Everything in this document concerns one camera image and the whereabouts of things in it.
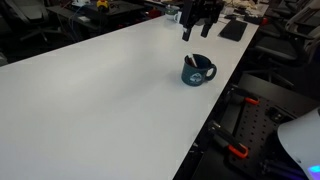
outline mug logo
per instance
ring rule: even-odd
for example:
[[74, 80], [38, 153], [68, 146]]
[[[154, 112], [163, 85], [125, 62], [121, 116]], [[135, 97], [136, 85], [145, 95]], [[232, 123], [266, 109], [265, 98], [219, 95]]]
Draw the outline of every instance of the mug logo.
[[190, 77], [190, 81], [191, 82], [200, 82], [202, 80], [202, 76], [200, 73], [196, 73], [196, 74], [193, 74], [191, 77]]

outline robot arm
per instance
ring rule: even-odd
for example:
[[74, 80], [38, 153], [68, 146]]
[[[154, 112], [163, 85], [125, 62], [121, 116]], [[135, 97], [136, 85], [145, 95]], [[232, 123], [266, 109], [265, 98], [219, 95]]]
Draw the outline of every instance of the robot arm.
[[180, 20], [184, 28], [182, 39], [189, 40], [192, 27], [202, 18], [205, 19], [205, 25], [201, 36], [207, 37], [212, 24], [218, 21], [223, 6], [222, 0], [185, 0]]

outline office chair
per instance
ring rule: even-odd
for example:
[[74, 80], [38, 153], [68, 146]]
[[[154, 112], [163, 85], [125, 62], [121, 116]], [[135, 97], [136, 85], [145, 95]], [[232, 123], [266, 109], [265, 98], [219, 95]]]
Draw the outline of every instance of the office chair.
[[7, 58], [6, 58], [6, 56], [1, 52], [1, 49], [0, 49], [0, 67], [1, 67], [1, 66], [4, 66], [4, 65], [7, 65], [7, 64], [8, 64]]
[[284, 0], [286, 8], [273, 8], [272, 11], [279, 14], [280, 17], [289, 19], [302, 10], [310, 0]]
[[10, 33], [11, 31], [10, 26], [0, 14], [0, 35]]
[[309, 33], [310, 30], [315, 28], [313, 25], [306, 24], [306, 21], [309, 20], [319, 9], [312, 7], [312, 3], [306, 6], [306, 8], [311, 8], [313, 11], [308, 12], [309, 14], [305, 14], [306, 8], [304, 8], [304, 11], [300, 10], [295, 16], [290, 18], [287, 22], [284, 21], [273, 21], [271, 20], [271, 23], [266, 24], [264, 26], [259, 27], [258, 31], [264, 35], [272, 36], [280, 38], [283, 35], [285, 35], [286, 30], [288, 30], [291, 26], [292, 28], [295, 28], [295, 24], [300, 24], [300, 29], [298, 29], [298, 32], [302, 33]]
[[249, 74], [267, 74], [269, 82], [275, 78], [282, 83], [294, 87], [294, 84], [276, 73], [280, 67], [302, 68], [308, 65], [319, 47], [320, 26], [304, 35], [292, 29], [288, 31], [288, 39], [264, 37], [255, 45], [255, 49], [268, 56], [269, 68], [265, 70], [244, 71]]
[[11, 16], [15, 16], [28, 26], [36, 27], [35, 30], [24, 37], [20, 41], [24, 41], [38, 34], [41, 34], [44, 41], [48, 42], [45, 33], [61, 34], [61, 30], [53, 30], [50, 27], [43, 28], [42, 25], [49, 21], [48, 12], [45, 6], [39, 0], [4, 0], [6, 5], [11, 9]]
[[251, 70], [244, 73], [267, 74], [271, 82], [272, 78], [294, 86], [293, 83], [277, 74], [279, 67], [304, 67], [313, 58], [320, 42], [320, 26], [316, 26], [307, 35], [297, 32], [299, 27], [306, 26], [304, 22], [313, 17], [320, 10], [320, 0], [313, 0], [301, 13], [294, 16], [286, 24], [286, 39], [275, 37], [263, 37], [256, 45], [255, 50], [262, 53], [261, 56], [268, 56], [270, 67], [266, 70]]

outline mug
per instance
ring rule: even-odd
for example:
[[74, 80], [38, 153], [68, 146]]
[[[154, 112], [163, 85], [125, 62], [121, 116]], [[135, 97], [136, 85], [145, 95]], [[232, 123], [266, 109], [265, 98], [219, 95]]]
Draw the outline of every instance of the mug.
[[[200, 86], [206, 81], [211, 81], [217, 73], [217, 67], [205, 56], [194, 54], [193, 57], [197, 67], [190, 65], [189, 57], [186, 56], [181, 75], [182, 81], [189, 86]], [[207, 73], [210, 69], [212, 69], [212, 74], [208, 76]]]
[[167, 19], [173, 20], [174, 15], [178, 13], [179, 9], [180, 8], [178, 6], [170, 6], [170, 5], [168, 5], [166, 7], [166, 10], [165, 10]]
[[173, 16], [173, 20], [174, 20], [176, 23], [180, 23], [181, 14], [182, 14], [182, 12], [181, 12], [181, 11], [178, 11], [178, 13]]

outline blue mug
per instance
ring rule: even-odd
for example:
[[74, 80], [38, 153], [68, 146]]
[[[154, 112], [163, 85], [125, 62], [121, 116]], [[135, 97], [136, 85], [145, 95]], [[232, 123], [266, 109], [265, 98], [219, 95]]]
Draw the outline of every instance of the blue mug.
[[[217, 73], [217, 67], [205, 56], [194, 54], [193, 57], [197, 67], [192, 66], [189, 57], [186, 56], [181, 75], [182, 81], [190, 86], [200, 86], [206, 81], [211, 81]], [[208, 76], [207, 73], [210, 69], [212, 69], [212, 73]]]

